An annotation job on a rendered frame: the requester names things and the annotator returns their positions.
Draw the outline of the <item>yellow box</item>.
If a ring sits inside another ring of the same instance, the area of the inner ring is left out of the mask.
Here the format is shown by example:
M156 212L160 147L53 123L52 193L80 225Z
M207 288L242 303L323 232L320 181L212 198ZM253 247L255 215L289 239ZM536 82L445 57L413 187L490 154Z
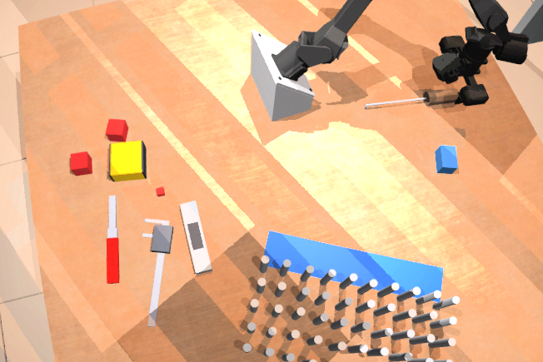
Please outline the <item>yellow box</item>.
M147 148L143 140L109 144L109 176L114 182L147 180Z

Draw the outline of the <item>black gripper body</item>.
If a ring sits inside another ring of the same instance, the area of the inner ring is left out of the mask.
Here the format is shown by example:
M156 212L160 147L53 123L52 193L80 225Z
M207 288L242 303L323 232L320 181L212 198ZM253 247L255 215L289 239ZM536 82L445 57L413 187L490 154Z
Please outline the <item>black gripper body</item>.
M481 65L487 64L487 59L482 62L477 62L472 60L470 57L467 56L465 52L465 40L462 36L456 35L456 36L449 36L449 37L443 37L439 41L439 45L441 48L441 51L444 53L453 51L455 47L458 49L458 56L460 59L464 59L466 62L466 70L463 74L463 77L466 82L466 86L461 88L460 90L460 96L461 100L464 104L464 106L473 106L473 105L479 105L479 104L486 104L487 100L489 99L489 96L486 92L485 87L483 84L478 84L476 82L476 79L474 75L480 74Z

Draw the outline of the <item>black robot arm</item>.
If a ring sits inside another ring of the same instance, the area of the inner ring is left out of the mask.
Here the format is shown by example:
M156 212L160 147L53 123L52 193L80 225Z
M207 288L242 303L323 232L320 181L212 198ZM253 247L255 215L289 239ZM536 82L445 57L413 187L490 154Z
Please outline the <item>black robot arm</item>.
M372 0L347 0L338 14L317 32L301 31L294 40L272 58L282 77L298 81L309 67L339 61L348 45L347 33ZM466 27L465 52L468 57L482 62L492 52L496 60L521 65L527 58L529 38L525 34L508 31L508 14L496 0L468 0L483 28ZM494 32L495 34L493 34ZM466 62L458 56L458 49L432 59L432 69L438 80L451 84L463 77Z

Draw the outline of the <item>small blue block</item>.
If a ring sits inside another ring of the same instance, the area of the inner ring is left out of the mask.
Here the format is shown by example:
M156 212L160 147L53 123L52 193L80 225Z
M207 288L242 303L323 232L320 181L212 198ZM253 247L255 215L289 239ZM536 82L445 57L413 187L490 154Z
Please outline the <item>small blue block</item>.
M435 156L437 173L452 174L458 169L455 146L439 146Z

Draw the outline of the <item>blue flat strip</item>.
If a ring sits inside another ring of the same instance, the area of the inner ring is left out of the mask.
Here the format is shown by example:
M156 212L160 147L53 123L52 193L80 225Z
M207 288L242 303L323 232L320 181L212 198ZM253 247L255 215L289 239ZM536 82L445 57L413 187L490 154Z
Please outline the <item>blue flat strip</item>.
M377 281L373 290L382 290L393 283L399 295L419 287L419 298L433 291L441 292L443 268L411 262L384 255L353 250L343 246L329 245L305 238L269 231L264 255L269 257L269 267L281 269L284 260L291 260L289 271L304 272L308 265L314 267L311 276L322 278L328 271L336 270L331 281L341 283L349 275L357 274L352 285L362 287L371 280Z

